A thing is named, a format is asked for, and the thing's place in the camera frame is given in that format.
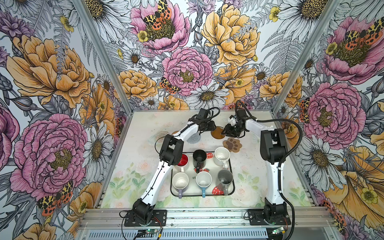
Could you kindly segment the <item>glossy brown wooden coaster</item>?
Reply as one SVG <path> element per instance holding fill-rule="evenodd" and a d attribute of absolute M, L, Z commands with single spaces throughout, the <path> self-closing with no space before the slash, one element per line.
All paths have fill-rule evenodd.
<path fill-rule="evenodd" d="M 217 126 L 215 130 L 211 131 L 211 136 L 214 138 L 214 139 L 217 139 L 217 140 L 220 140 L 220 139 L 223 139 L 226 137 L 226 135 L 223 135 L 222 132 L 223 132 L 223 128 L 220 127 L 220 126 Z"/>

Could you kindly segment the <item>cork paw print coaster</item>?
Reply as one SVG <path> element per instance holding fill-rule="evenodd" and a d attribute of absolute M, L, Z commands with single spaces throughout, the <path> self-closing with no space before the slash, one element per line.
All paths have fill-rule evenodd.
<path fill-rule="evenodd" d="M 236 138 L 228 138 L 227 140 L 223 141 L 223 146 L 233 153 L 238 153 L 243 147 L 240 140 Z"/>

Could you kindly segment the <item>grey crochet coaster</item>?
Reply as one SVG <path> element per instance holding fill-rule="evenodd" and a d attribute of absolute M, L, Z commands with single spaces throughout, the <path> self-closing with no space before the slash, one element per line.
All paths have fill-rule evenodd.
<path fill-rule="evenodd" d="M 199 133 L 195 133 L 191 135 L 189 139 L 187 139 L 187 142 L 189 144 L 197 144 L 201 140 L 201 135 Z"/>

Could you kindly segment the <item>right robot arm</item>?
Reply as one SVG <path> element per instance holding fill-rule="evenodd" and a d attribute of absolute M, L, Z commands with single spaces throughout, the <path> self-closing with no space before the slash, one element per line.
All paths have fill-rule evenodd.
<path fill-rule="evenodd" d="M 268 224 L 290 224 L 287 203 L 283 195 L 282 171 L 288 156 L 288 144 L 283 129 L 268 126 L 276 120 L 258 120 L 248 109 L 235 110 L 229 117 L 229 123 L 222 134 L 227 137 L 239 138 L 247 132 L 260 138 L 260 154 L 266 162 L 267 195 L 262 218 Z"/>

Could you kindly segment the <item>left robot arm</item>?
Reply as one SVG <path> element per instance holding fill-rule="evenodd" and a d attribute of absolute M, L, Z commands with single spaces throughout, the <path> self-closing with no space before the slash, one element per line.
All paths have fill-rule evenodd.
<path fill-rule="evenodd" d="M 218 107 L 200 109 L 189 118 L 187 125 L 173 135 L 166 135 L 159 151 L 159 164 L 145 192 L 133 204 L 130 213 L 136 222 L 147 225 L 153 217 L 153 211 L 165 178 L 179 164 L 184 149 L 184 141 L 192 135 L 210 132 L 216 129 L 215 118 L 220 113 Z"/>

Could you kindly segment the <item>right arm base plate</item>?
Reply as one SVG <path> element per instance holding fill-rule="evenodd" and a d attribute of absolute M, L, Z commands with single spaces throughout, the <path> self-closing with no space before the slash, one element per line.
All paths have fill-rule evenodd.
<path fill-rule="evenodd" d="M 292 223 L 288 215 L 264 209 L 249 209 L 247 214 L 251 226 L 288 226 Z"/>

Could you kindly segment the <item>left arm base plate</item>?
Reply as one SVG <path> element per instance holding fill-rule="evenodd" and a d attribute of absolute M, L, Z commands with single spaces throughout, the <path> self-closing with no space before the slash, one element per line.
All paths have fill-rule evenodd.
<path fill-rule="evenodd" d="M 134 211 L 129 211 L 124 217 L 124 227 L 165 227 L 167 222 L 167 210 L 153 210 L 152 214 L 146 214 L 143 218 Z"/>

